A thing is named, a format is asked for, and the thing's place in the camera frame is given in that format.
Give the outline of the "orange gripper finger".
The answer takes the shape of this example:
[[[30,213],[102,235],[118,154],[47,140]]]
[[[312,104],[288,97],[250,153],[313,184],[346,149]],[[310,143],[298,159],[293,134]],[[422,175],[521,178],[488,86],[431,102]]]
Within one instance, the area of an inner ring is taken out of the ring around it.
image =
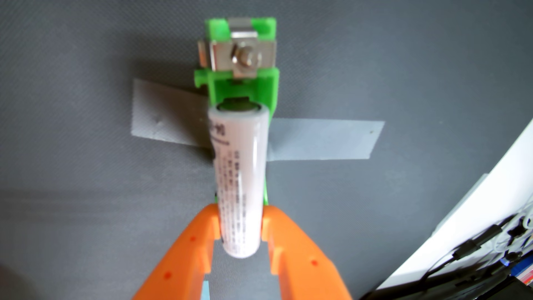
[[[335,264],[281,209],[263,208],[261,239],[282,299],[352,299]]]
[[[218,208],[209,204],[183,230],[133,299],[200,299],[219,238]]]

